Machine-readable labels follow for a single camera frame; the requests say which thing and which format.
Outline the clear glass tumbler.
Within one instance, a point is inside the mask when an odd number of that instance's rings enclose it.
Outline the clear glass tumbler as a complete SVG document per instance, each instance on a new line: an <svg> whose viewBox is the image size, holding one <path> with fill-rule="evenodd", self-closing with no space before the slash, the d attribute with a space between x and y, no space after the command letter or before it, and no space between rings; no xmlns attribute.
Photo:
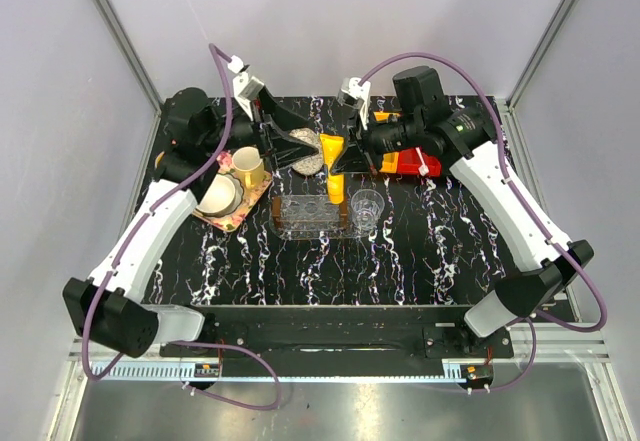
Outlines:
<svg viewBox="0 0 640 441"><path fill-rule="evenodd" d="M360 189L351 197L354 226L360 231L374 229L384 210L383 196L373 189Z"/></svg>

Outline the clear toothbrush holder rack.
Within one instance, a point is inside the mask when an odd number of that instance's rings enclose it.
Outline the clear toothbrush holder rack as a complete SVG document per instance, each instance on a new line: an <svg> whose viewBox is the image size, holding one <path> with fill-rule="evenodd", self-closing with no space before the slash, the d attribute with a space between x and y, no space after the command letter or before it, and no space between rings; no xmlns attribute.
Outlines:
<svg viewBox="0 0 640 441"><path fill-rule="evenodd" d="M281 195L271 204L271 220L278 233L342 231L349 215L345 201L332 203L327 195Z"/></svg>

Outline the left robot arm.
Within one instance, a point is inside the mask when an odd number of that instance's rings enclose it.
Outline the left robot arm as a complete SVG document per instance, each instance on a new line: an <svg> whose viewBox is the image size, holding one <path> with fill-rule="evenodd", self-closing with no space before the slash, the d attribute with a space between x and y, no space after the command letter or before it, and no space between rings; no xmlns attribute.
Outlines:
<svg viewBox="0 0 640 441"><path fill-rule="evenodd" d="M154 344L181 341L195 356L213 351L215 330L186 306L145 307L149 278L168 244L192 215L220 170L220 143L235 150L255 147L260 159L281 169L318 153L291 136L308 119L279 103L266 88L229 106L214 106L200 88L178 91L165 102L171 135L154 179L135 217L106 258L84 279L71 278L62 296L82 343L98 343L137 358Z"/></svg>

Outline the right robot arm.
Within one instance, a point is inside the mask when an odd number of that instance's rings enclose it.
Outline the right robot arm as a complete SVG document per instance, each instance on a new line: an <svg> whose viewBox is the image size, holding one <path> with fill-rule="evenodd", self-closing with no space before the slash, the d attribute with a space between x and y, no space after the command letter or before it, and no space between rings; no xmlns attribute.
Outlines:
<svg viewBox="0 0 640 441"><path fill-rule="evenodd" d="M343 81L338 100L353 108L348 140L331 171L378 173L384 155L419 148L438 160L480 203L507 244L517 274L464 315L454 336L468 357L486 350L491 336L525 318L566 288L594 257L586 240L573 241L546 215L499 152L494 124L475 108L454 109L437 71L418 66L393 79L399 111L379 121L369 109L370 82Z"/></svg>

